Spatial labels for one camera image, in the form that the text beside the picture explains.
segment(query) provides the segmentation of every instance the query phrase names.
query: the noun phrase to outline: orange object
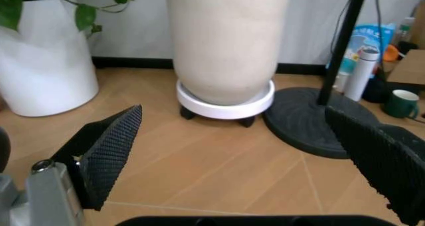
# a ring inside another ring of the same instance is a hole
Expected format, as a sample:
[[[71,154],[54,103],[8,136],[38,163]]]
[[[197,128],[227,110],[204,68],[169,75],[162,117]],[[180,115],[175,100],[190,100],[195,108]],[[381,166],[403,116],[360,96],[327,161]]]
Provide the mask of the orange object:
[[[386,62],[396,61],[399,57],[399,50],[392,44],[388,45],[382,59]]]

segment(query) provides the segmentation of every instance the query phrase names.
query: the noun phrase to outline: black baseboard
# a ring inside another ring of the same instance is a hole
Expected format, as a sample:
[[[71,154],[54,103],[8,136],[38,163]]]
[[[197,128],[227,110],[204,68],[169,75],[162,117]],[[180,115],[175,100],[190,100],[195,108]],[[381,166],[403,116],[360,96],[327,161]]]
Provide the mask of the black baseboard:
[[[153,68],[173,69],[172,59],[161,58],[115,58],[115,57],[93,57],[93,63],[97,68]],[[319,64],[292,64],[279,63],[276,73],[303,74],[303,75],[325,75],[325,65]]]

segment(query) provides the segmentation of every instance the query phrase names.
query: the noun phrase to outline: white wall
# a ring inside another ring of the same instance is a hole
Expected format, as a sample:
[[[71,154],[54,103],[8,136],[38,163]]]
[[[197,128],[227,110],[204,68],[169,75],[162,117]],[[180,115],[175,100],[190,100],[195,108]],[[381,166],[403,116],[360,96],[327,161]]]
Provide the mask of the white wall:
[[[80,0],[106,5],[112,0]],[[281,63],[328,61],[336,19],[347,0],[290,0]],[[420,0],[381,0],[383,22],[399,23]],[[366,0],[359,22],[376,22],[374,0]],[[165,0],[136,0],[120,14],[98,14],[104,31],[90,39],[94,56],[172,58]]]

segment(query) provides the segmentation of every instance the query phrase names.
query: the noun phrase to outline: black lamp stand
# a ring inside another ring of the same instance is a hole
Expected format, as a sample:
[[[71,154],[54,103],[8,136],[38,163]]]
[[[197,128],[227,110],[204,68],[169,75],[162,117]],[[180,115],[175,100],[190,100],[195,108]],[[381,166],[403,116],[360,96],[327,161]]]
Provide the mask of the black lamp stand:
[[[368,109],[332,87],[351,38],[364,0],[351,0],[341,27],[329,70],[322,88],[288,88],[275,93],[272,106],[263,114],[267,127],[281,140],[302,151],[329,157],[348,158],[324,118],[326,106],[344,111],[359,120],[378,124]]]

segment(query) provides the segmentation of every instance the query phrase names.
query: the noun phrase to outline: white planter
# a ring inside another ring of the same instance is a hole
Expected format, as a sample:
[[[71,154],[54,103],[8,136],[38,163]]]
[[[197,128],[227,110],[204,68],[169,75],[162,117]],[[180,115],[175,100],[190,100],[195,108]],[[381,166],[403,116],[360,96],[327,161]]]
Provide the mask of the white planter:
[[[217,105],[240,104],[276,71],[288,0],[167,0],[183,85]]]
[[[0,93],[23,116],[62,113],[99,90],[86,37],[63,0],[24,3],[19,33],[0,27]]]

